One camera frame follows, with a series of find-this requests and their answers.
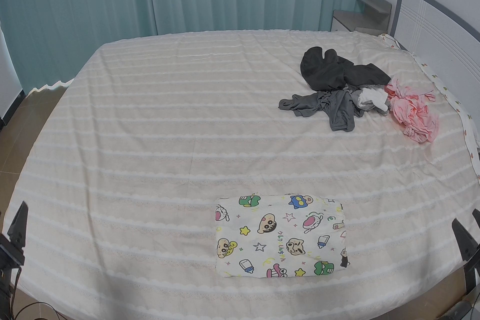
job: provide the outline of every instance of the pile of clothes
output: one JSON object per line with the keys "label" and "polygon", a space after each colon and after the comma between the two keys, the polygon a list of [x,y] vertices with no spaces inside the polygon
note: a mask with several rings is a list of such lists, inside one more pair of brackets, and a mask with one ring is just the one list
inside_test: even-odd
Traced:
{"label": "pile of clothes", "polygon": [[311,89],[308,96],[292,95],[280,100],[278,107],[293,111],[295,116],[309,117],[324,111],[332,131],[350,132],[354,117],[374,109],[382,115],[388,111],[401,124],[403,133],[418,143],[433,142],[438,134],[439,117],[431,113],[426,100],[435,101],[433,86],[415,90],[401,86],[396,78],[370,63],[354,65],[350,60],[329,49],[323,56],[321,47],[312,47],[303,55],[300,71]]}
{"label": "pile of clothes", "polygon": [[280,109],[305,118],[324,111],[332,131],[346,132],[355,128],[354,116],[361,118],[364,111],[388,113],[388,94],[384,88],[391,79],[374,64],[354,65],[338,56],[335,49],[325,51],[323,56],[321,47],[312,47],[303,55],[300,71],[317,92],[280,100]]}

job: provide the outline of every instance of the white headboard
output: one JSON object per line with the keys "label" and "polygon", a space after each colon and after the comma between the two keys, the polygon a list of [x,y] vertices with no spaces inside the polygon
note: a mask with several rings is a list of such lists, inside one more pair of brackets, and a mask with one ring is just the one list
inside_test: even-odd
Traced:
{"label": "white headboard", "polygon": [[390,35],[437,72],[480,130],[480,33],[435,0],[397,0]]}

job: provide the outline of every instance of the bed sheet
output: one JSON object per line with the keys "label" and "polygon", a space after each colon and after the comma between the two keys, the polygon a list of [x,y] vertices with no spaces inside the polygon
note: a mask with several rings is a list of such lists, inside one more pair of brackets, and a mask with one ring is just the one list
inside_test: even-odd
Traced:
{"label": "bed sheet", "polygon": [[[312,92],[300,61],[313,46],[432,84],[410,54],[358,32],[198,32],[100,47],[15,187],[5,222],[29,205],[20,287],[77,320],[370,319],[457,269],[451,221],[480,235],[457,112],[435,90],[440,132],[419,144],[392,115],[370,111],[352,132],[332,132],[325,113],[279,110]],[[215,200],[253,193],[340,200],[348,268],[217,275]]]}

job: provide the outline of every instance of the nightstand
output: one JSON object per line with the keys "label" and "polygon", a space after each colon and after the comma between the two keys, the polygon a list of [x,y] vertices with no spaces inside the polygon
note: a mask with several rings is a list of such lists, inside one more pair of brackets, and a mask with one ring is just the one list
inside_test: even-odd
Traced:
{"label": "nightstand", "polygon": [[357,0],[363,8],[362,13],[333,11],[331,31],[358,31],[369,35],[387,33],[392,4],[387,0]]}

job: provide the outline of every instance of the cartoon character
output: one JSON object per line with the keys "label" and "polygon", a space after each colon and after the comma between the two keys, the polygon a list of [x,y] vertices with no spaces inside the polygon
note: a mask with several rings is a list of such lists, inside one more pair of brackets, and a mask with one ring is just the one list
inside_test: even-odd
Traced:
{"label": "cartoon character", "polygon": [[293,256],[304,255],[305,251],[303,250],[303,240],[291,238],[286,244],[286,250],[290,252]]}
{"label": "cartoon character", "polygon": [[260,196],[255,194],[250,196],[240,196],[238,203],[244,207],[256,207],[259,204]]}
{"label": "cartoon character", "polygon": [[309,204],[312,204],[314,202],[314,199],[311,196],[305,195],[295,195],[295,196],[290,196],[290,203],[288,205],[293,205],[293,209],[299,209],[299,208],[305,208]]}
{"label": "cartoon character", "polygon": [[307,220],[303,222],[303,228],[305,231],[303,233],[309,233],[311,230],[315,229],[320,225],[324,216],[319,213],[318,215],[310,215],[307,217]]}
{"label": "cartoon character", "polygon": [[342,255],[342,263],[340,264],[341,267],[346,268],[347,265],[349,265],[349,258],[347,257],[347,250],[345,248],[342,249],[340,252],[340,255]]}
{"label": "cartoon character", "polygon": [[225,221],[230,221],[229,213],[221,205],[217,205],[215,208],[215,220],[220,221],[225,219]]}
{"label": "cartoon character", "polygon": [[254,273],[254,266],[252,265],[252,263],[250,262],[249,259],[245,258],[243,260],[240,260],[239,262],[240,264],[240,267],[242,267],[242,269],[248,273],[248,274],[253,274]]}
{"label": "cartoon character", "polygon": [[232,254],[233,249],[237,248],[236,241],[228,241],[225,238],[221,238],[216,245],[216,254],[219,258],[223,259]]}
{"label": "cartoon character", "polygon": [[288,277],[287,270],[280,268],[280,264],[273,264],[273,269],[267,269],[267,277]]}
{"label": "cartoon character", "polygon": [[261,218],[260,225],[258,226],[258,233],[272,232],[277,227],[275,216],[273,213],[267,213]]}
{"label": "cartoon character", "polygon": [[318,248],[322,249],[323,247],[325,247],[328,243],[328,240],[330,239],[330,236],[327,235],[327,234],[324,234],[323,236],[320,236],[318,238]]}
{"label": "cartoon character", "polygon": [[330,275],[333,273],[335,266],[332,263],[327,261],[316,262],[315,265],[315,275]]}
{"label": "cartoon character", "polygon": [[345,228],[345,223],[343,222],[336,222],[335,224],[333,224],[333,229],[340,229],[340,228]]}

